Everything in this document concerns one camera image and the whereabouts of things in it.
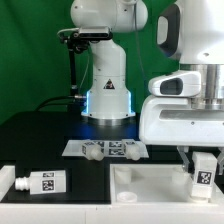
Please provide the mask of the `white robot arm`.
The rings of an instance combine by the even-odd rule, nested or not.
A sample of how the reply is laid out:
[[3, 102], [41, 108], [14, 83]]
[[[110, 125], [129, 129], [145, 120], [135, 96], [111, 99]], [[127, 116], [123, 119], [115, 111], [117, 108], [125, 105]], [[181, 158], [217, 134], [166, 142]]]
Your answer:
[[[93, 54], [93, 84], [83, 115], [99, 121], [132, 117], [126, 54], [111, 35], [141, 30], [148, 19], [146, 5], [142, 0], [74, 0], [71, 18], [77, 37], [90, 43]], [[221, 87], [224, 64], [193, 60], [181, 65], [181, 70], [146, 84], [150, 96], [141, 110], [140, 140], [147, 145], [224, 150], [224, 96], [209, 93], [210, 83]], [[218, 164], [223, 172], [224, 153]]]

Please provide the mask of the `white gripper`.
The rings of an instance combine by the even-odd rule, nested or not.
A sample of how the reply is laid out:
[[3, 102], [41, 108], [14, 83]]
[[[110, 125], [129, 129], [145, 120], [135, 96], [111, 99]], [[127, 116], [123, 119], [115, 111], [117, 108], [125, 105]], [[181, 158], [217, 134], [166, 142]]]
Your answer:
[[143, 104], [139, 139], [146, 145], [178, 146], [185, 172], [192, 172], [188, 146], [218, 147], [217, 175], [224, 174], [224, 111], [193, 110], [187, 98], [149, 96]]

